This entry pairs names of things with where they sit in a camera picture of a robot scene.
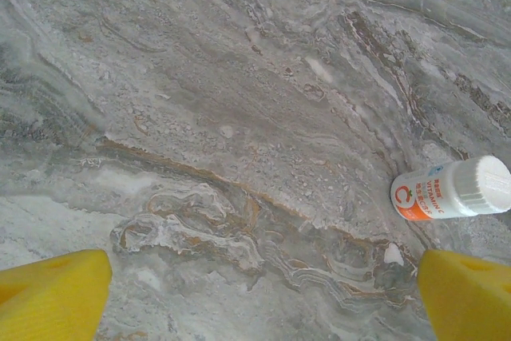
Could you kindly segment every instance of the marble veining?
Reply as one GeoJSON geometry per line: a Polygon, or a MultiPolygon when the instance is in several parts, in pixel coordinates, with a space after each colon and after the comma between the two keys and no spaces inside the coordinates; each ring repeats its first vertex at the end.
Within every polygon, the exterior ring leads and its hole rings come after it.
{"type": "Polygon", "coordinates": [[[511,165],[511,0],[0,0],[0,269],[113,265],[96,340],[420,340],[393,177],[511,165]]]}

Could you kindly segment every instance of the gray marble surface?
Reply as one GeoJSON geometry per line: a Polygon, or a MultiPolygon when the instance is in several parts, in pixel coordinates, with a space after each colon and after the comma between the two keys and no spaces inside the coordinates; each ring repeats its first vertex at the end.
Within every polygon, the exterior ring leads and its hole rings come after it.
{"type": "Polygon", "coordinates": [[[511,165],[511,0],[0,0],[0,269],[103,248],[96,340],[431,340],[401,172],[511,165]]]}

